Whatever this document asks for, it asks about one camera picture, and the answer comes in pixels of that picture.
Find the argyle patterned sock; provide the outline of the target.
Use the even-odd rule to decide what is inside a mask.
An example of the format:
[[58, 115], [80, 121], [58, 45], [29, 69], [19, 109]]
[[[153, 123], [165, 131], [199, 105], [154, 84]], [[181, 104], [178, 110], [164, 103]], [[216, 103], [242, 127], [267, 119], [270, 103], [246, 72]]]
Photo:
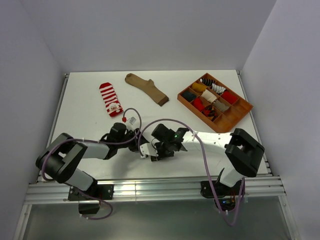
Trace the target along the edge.
[[202, 114], [205, 115], [212, 122], [219, 116], [212, 105], [206, 106], [202, 110]]

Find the tan beige sock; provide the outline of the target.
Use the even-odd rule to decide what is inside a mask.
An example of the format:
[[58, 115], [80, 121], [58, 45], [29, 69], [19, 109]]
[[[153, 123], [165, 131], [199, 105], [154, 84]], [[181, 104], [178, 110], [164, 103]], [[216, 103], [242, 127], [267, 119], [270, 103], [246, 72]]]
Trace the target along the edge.
[[169, 101], [169, 97], [155, 86], [152, 79], [145, 80], [133, 73], [129, 73], [124, 80], [127, 84], [143, 91], [160, 107]]

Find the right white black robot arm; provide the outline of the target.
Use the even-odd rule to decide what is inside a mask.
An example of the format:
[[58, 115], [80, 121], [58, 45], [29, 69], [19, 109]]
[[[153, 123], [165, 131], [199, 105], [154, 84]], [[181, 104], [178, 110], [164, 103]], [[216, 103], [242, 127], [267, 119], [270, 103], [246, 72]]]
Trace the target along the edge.
[[200, 132], [185, 127], [173, 131], [160, 123], [151, 136], [158, 140], [156, 155], [151, 157], [153, 161], [172, 157], [179, 151], [204, 150], [226, 156], [230, 166], [220, 172], [216, 183], [222, 195], [229, 194], [242, 178], [255, 178], [265, 152], [265, 148], [242, 128], [227, 133]]

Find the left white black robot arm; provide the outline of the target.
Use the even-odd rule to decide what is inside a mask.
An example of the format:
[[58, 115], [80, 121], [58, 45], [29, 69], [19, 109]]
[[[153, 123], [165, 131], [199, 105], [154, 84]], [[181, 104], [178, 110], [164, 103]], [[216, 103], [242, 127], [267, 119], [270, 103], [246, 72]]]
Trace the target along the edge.
[[79, 194], [86, 200], [103, 196], [103, 190], [98, 181], [78, 169], [83, 159], [109, 160], [119, 149], [128, 148], [137, 152], [138, 128], [127, 127], [116, 122], [109, 133], [102, 136], [99, 141], [75, 139], [67, 133], [60, 134], [37, 158], [35, 165], [44, 175], [52, 180], [66, 184], [79, 190]]

